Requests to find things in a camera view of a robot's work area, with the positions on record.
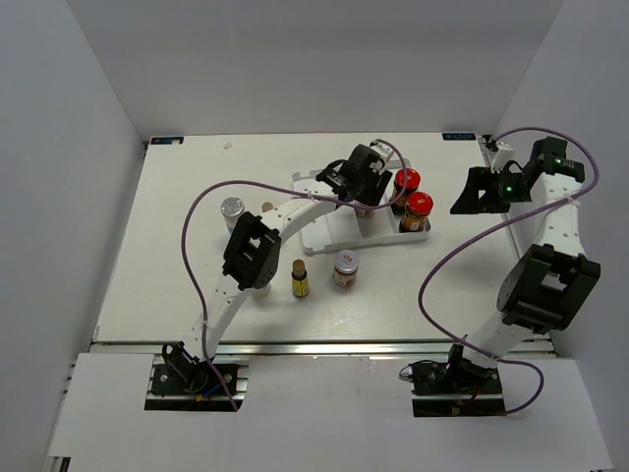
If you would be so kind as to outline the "red-lid chili sauce jar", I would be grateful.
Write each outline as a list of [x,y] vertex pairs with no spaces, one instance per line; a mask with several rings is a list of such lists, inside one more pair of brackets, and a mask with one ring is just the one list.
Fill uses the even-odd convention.
[[413,168],[404,168],[396,172],[389,199],[394,214],[404,212],[409,196],[418,191],[421,180],[421,174]]

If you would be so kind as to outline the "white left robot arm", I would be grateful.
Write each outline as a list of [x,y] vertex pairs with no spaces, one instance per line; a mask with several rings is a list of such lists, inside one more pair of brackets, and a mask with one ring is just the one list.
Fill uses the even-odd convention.
[[[174,381],[184,391],[199,391],[206,384],[207,368],[213,372],[217,370],[212,361],[223,334],[244,302],[272,280],[284,243],[319,217],[340,207],[364,206],[376,210],[389,206],[381,201],[392,177],[386,166],[392,155],[399,154],[393,145],[376,139],[367,146],[356,146],[349,158],[329,163],[316,174],[306,191],[249,180],[227,180],[198,194],[184,219],[181,256],[200,299],[198,344],[202,357],[189,353],[183,341],[162,346],[164,362],[174,370]],[[291,199],[262,215],[246,211],[238,218],[223,253],[217,285],[211,297],[206,299],[188,258],[188,230],[203,198],[214,190],[233,185],[259,187],[289,195]]]

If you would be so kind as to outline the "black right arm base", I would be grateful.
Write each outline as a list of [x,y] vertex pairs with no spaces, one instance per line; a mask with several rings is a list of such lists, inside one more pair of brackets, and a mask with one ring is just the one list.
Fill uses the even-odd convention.
[[480,376],[452,363],[422,360],[409,364],[398,379],[411,385],[416,418],[499,417],[505,415],[497,369]]

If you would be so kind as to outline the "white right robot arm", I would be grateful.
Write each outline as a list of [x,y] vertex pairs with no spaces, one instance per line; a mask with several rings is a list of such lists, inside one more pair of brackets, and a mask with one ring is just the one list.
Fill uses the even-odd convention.
[[580,240],[575,195],[585,183],[585,166],[568,159],[566,141],[534,142],[519,170],[511,167],[509,145],[488,142],[485,148],[488,165],[469,170],[451,213],[506,213],[519,203],[532,203],[539,212],[533,242],[504,279],[495,314],[467,336],[461,357],[443,368],[445,383],[458,392],[478,382],[479,368],[495,368],[529,335],[567,328],[600,279],[600,264],[587,258]]

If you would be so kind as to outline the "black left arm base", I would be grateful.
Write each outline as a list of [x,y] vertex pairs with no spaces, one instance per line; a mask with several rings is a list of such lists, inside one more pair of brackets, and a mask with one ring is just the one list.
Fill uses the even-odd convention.
[[191,355],[183,342],[163,344],[149,376],[145,411],[236,412],[244,400],[244,366]]

